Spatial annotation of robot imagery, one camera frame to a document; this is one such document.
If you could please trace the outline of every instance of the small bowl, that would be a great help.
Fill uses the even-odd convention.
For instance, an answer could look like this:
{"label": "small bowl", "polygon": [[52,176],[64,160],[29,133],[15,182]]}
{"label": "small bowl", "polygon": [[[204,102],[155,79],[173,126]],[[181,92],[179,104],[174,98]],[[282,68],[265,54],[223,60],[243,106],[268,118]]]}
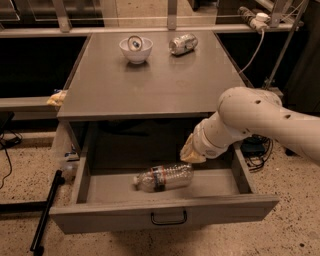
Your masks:
{"label": "small bowl", "polygon": [[140,37],[142,40],[142,48],[140,51],[131,51],[128,47],[128,39],[126,38],[122,40],[119,44],[119,47],[123,53],[123,55],[133,64],[141,64],[145,62],[145,60],[149,57],[153,42],[146,38]]}

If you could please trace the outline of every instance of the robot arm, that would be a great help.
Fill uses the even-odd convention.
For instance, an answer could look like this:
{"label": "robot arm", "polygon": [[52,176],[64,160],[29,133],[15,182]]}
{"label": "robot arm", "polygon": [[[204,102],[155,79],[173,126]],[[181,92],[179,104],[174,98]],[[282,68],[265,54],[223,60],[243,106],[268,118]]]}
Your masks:
{"label": "robot arm", "polygon": [[205,162],[252,134],[274,139],[320,165],[320,118],[283,108],[272,92],[246,87],[231,88],[220,96],[217,112],[195,127],[180,158]]}

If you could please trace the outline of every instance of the gray cabinet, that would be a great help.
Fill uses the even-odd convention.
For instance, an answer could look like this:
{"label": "gray cabinet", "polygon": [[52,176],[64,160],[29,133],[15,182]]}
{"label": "gray cabinet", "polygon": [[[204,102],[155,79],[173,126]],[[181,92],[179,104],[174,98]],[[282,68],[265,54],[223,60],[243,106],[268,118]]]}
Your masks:
{"label": "gray cabinet", "polygon": [[[63,232],[258,221],[277,204],[277,196],[257,193],[238,143],[194,165],[188,187],[146,193],[133,186],[144,169],[179,161],[186,138],[216,110],[220,93],[244,86],[210,31],[195,33],[196,51],[171,56],[168,43],[179,34],[145,33],[154,49],[139,66],[117,48],[129,34],[91,37],[58,113],[67,127],[89,124],[82,146],[73,139],[80,162],[69,205],[50,211]],[[76,138],[73,131],[69,137]]]}

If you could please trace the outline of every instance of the speckled floor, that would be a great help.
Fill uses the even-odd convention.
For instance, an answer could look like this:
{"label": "speckled floor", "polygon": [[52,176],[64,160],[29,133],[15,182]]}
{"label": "speckled floor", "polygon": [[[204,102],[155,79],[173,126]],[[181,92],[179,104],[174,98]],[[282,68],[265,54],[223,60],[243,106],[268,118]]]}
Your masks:
{"label": "speckled floor", "polygon": [[[60,168],[51,145],[54,131],[21,131],[23,142],[9,149],[13,173],[0,190],[1,203],[45,200]],[[8,170],[0,151],[1,176]],[[55,205],[70,195],[74,171],[64,171],[66,184]],[[50,219],[42,244],[44,255],[320,255],[320,167],[299,156],[288,157],[275,144],[265,168],[252,174],[261,194],[277,194],[280,203],[265,220],[210,225],[65,235]],[[1,255],[33,255],[30,245],[39,214],[0,216]]]}

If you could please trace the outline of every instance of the black cable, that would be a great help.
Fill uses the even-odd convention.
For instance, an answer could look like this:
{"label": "black cable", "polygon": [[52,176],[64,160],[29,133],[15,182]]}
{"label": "black cable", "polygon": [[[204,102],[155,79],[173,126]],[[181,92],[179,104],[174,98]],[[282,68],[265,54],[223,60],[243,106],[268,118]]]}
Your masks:
{"label": "black cable", "polygon": [[249,171],[258,172],[264,167],[265,163],[267,162],[267,160],[271,155],[271,152],[273,149],[273,140],[267,137],[259,136],[259,135],[253,135],[252,137],[256,139],[257,142],[255,143],[262,144],[265,147],[265,152],[263,154],[246,157]]}
{"label": "black cable", "polygon": [[[18,138],[18,143],[21,142],[21,140],[22,140],[22,135],[21,135],[20,133],[15,133],[15,132],[13,132],[13,131],[11,131],[11,130],[9,130],[9,132],[11,132],[16,138]],[[0,135],[0,145],[2,146],[2,149],[4,149],[4,152],[5,152],[6,157],[7,157],[7,159],[8,159],[8,163],[9,163],[9,173],[8,173],[7,175],[5,175],[5,176],[1,179],[0,189],[3,188],[5,179],[8,178],[8,177],[12,174],[12,169],[13,169],[13,168],[12,168],[11,159],[10,159],[10,156],[9,156],[9,154],[8,154],[8,150],[7,150],[6,143],[3,144],[1,140],[5,141],[6,143],[8,142],[8,140],[4,139],[4,133],[2,133],[2,134]]]}
{"label": "black cable", "polygon": [[8,151],[7,151],[6,146],[5,146],[1,141],[0,141],[0,144],[1,144],[2,148],[4,149],[4,152],[6,153],[6,156],[7,156],[8,162],[9,162],[9,166],[10,166],[9,173],[8,173],[7,175],[5,175],[5,176],[2,178],[2,180],[1,180],[0,189],[2,189],[3,186],[4,186],[4,180],[5,180],[6,178],[8,178],[8,177],[11,175],[11,173],[12,173],[12,164],[11,164],[10,156],[9,156],[9,154],[8,154]]}

